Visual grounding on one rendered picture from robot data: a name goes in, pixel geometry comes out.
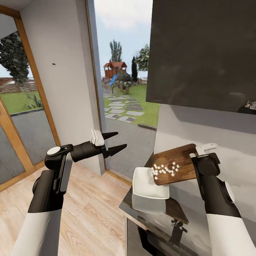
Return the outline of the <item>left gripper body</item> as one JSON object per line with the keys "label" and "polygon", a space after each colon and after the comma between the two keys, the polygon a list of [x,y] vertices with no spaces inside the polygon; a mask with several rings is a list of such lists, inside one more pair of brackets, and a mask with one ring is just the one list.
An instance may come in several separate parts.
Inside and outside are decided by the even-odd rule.
{"label": "left gripper body", "polygon": [[91,143],[90,141],[84,142],[81,144],[83,154],[85,158],[90,158],[96,156],[98,154],[103,154],[103,158],[108,158],[107,150],[105,144],[102,146],[96,146],[95,144]]}

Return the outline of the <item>cutting board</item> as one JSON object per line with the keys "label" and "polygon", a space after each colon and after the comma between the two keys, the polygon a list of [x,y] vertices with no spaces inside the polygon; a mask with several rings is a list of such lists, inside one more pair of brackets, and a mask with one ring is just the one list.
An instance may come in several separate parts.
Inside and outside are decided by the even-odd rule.
{"label": "cutting board", "polygon": [[[199,156],[196,145],[192,143],[151,155],[151,168],[154,172],[157,171],[157,174],[153,175],[155,184],[160,186],[196,179],[191,153],[194,153],[196,157]],[[166,174],[163,171],[166,171]],[[158,179],[156,180],[155,177]]]}

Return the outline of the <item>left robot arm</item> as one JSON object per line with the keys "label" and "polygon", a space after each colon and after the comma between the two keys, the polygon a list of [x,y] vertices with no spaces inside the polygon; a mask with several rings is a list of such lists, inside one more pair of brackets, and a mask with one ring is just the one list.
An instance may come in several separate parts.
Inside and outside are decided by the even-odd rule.
{"label": "left robot arm", "polygon": [[60,221],[72,163],[98,154],[113,156],[127,144],[108,148],[104,140],[118,132],[101,133],[91,129],[90,141],[53,147],[46,153],[41,176],[33,184],[33,199],[15,245],[9,256],[58,256]]}

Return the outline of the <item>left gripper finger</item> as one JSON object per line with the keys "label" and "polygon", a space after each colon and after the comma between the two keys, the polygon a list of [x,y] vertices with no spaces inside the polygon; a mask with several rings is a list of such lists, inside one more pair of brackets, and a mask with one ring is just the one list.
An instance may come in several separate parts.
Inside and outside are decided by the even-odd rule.
{"label": "left gripper finger", "polygon": [[108,154],[108,156],[113,156],[116,153],[120,152],[121,150],[125,149],[126,147],[127,147],[127,144],[108,148],[107,154]]}
{"label": "left gripper finger", "polygon": [[109,133],[101,133],[103,136],[103,139],[106,140],[110,137],[113,137],[118,134],[118,132],[109,132]]}

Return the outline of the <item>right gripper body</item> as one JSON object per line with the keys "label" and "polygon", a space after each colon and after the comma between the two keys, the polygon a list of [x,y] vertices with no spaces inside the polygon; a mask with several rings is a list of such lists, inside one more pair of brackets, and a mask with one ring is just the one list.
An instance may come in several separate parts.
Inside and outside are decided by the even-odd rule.
{"label": "right gripper body", "polygon": [[[211,157],[213,157],[213,158],[216,160],[216,162],[217,162],[218,164],[220,164],[220,161],[219,161],[219,159],[218,159],[216,153],[210,153],[210,154],[208,154],[208,155],[210,155]],[[198,157],[198,156],[197,156],[197,157]],[[192,157],[192,158],[191,158],[191,160],[192,160],[193,163],[197,161],[197,157]]]}

